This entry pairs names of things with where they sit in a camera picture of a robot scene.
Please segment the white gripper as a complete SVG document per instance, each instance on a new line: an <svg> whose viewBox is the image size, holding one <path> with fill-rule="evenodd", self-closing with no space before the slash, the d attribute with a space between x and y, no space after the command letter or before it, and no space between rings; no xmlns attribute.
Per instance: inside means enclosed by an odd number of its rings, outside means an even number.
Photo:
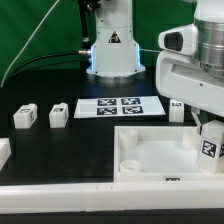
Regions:
<svg viewBox="0 0 224 224"><path fill-rule="evenodd" d="M224 117L224 30L190 24L162 32L158 43L157 90L192 106L200 134L199 109Z"/></svg>

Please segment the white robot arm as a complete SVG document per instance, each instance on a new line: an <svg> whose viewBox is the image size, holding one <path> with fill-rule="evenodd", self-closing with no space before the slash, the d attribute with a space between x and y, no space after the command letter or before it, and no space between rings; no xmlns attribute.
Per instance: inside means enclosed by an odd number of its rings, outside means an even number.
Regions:
<svg viewBox="0 0 224 224"><path fill-rule="evenodd" d="M100 0L89 77L122 82L145 71L132 33L131 0ZM197 0L191 24L163 31L156 93L215 116L224 125L224 0Z"/></svg>

